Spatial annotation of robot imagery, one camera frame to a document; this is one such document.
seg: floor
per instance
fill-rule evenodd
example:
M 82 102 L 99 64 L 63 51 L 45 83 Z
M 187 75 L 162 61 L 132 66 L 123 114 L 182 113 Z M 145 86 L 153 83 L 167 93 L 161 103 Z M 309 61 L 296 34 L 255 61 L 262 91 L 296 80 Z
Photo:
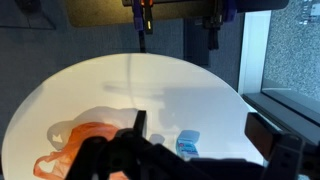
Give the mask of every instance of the floor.
M 45 79 L 89 58 L 139 51 L 132 24 L 74 28 L 68 22 L 63 0 L 43 0 L 42 4 L 56 30 L 0 28 L 0 145 L 16 109 Z M 7 20 L 0 20 L 0 25 L 26 25 L 22 15 L 13 21 L 16 14 L 8 14 L 14 10 L 4 8 L 1 3 L 0 7 L 0 19 Z M 220 49 L 210 52 L 210 66 L 206 67 L 235 90 L 243 20 L 240 14 L 233 23 L 223 25 L 219 34 Z M 158 21 L 154 27 L 154 34 L 146 37 L 147 51 L 183 59 L 183 20 Z
M 302 3 L 290 0 L 287 8 L 272 12 L 264 87 L 291 89 L 320 101 L 320 23 L 299 24 Z

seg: white round table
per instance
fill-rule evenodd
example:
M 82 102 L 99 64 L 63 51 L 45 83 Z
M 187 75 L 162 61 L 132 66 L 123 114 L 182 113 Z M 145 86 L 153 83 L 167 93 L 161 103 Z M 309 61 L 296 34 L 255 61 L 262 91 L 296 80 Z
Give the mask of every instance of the white round table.
M 28 96 L 6 131 L 2 149 L 5 179 L 38 179 L 33 175 L 34 163 L 61 148 L 59 142 L 66 133 L 57 134 L 59 128 L 85 121 L 131 127 L 132 108 L 147 110 L 146 139 L 160 134 L 165 138 L 163 145 L 173 152 L 180 132 L 195 130 L 200 132 L 196 144 L 200 157 L 263 162 L 244 134 L 248 108 L 224 81 L 183 60 L 119 54 L 66 68 Z M 51 136 L 60 139 L 49 141 Z M 43 166 L 52 168 L 52 164 Z

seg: orange object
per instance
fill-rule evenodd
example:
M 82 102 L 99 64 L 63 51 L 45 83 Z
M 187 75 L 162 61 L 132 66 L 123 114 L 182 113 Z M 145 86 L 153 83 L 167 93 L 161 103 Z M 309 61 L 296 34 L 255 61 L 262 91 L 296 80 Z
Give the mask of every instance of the orange object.
M 103 136 L 108 141 L 112 140 L 118 131 L 118 128 L 110 124 L 104 124 L 100 122 L 90 122 L 81 124 L 75 127 L 69 137 L 68 143 L 59 152 L 51 152 L 48 156 L 42 156 L 37 159 L 33 174 L 37 177 L 48 180 L 63 180 L 75 159 L 82 142 L 93 136 Z M 55 165 L 52 172 L 43 171 L 39 163 L 42 161 L 51 162 L 55 160 Z M 110 179 L 113 180 L 126 180 L 128 179 L 122 172 L 110 174 Z
M 145 0 L 141 0 L 141 6 L 144 6 L 144 1 Z M 150 6 L 153 6 L 153 0 L 149 0 L 149 4 Z

